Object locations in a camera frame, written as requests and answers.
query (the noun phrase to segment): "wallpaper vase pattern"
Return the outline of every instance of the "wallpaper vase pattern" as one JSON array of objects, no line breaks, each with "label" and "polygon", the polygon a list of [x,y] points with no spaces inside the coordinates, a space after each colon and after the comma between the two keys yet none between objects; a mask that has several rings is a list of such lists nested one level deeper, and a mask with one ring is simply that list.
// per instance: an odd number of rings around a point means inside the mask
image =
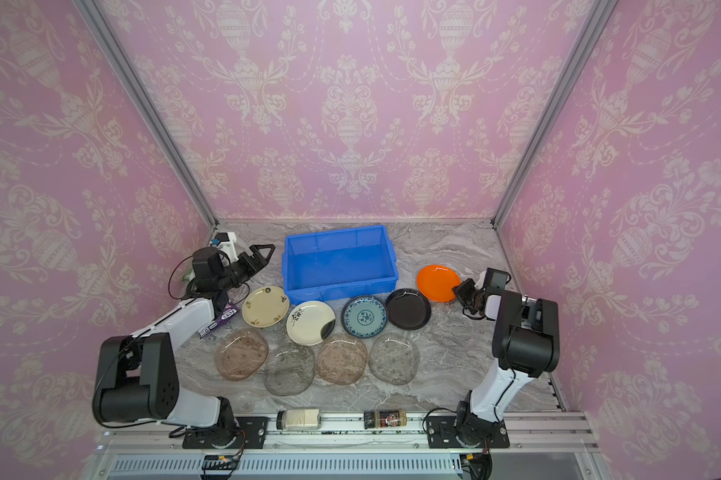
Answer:
[{"label": "wallpaper vase pattern", "polygon": [[207,232],[73,5],[0,1],[1,478],[77,478],[98,346],[172,305]]},{"label": "wallpaper vase pattern", "polygon": [[721,2],[616,5],[503,235],[612,477],[721,478]]},{"label": "wallpaper vase pattern", "polygon": [[492,216],[592,0],[99,4],[217,215],[303,220]]}]

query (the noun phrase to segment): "seasoning bottle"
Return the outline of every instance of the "seasoning bottle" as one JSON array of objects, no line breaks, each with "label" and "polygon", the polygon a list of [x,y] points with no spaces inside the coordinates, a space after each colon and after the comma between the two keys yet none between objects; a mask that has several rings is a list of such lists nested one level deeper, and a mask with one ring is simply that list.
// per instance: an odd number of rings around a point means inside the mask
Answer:
[{"label": "seasoning bottle", "polygon": [[404,427],[407,424],[403,410],[369,410],[363,413],[364,428]]}]

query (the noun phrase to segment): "blue patterned plate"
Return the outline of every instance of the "blue patterned plate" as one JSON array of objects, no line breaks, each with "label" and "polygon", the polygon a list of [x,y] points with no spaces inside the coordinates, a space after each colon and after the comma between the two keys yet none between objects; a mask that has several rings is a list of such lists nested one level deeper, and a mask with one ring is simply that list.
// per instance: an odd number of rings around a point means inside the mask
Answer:
[{"label": "blue patterned plate", "polygon": [[385,304],[371,295],[356,296],[342,310],[342,325],[347,333],[361,339],[371,338],[387,324]]}]

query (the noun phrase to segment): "blue plastic bin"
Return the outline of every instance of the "blue plastic bin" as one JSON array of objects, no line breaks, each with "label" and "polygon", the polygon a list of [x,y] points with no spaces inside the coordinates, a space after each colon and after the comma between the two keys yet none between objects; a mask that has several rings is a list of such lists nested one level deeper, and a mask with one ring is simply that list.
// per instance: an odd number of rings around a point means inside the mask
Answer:
[{"label": "blue plastic bin", "polygon": [[395,250],[384,225],[289,235],[283,290],[291,303],[392,292]]}]

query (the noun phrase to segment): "black plate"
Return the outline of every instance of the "black plate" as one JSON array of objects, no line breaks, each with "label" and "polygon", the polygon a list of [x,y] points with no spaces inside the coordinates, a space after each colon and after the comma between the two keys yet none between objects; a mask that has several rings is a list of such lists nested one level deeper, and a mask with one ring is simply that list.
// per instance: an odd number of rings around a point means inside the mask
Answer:
[{"label": "black plate", "polygon": [[387,320],[402,330],[419,330],[430,321],[430,301],[413,288],[401,288],[391,293],[387,300]]}]

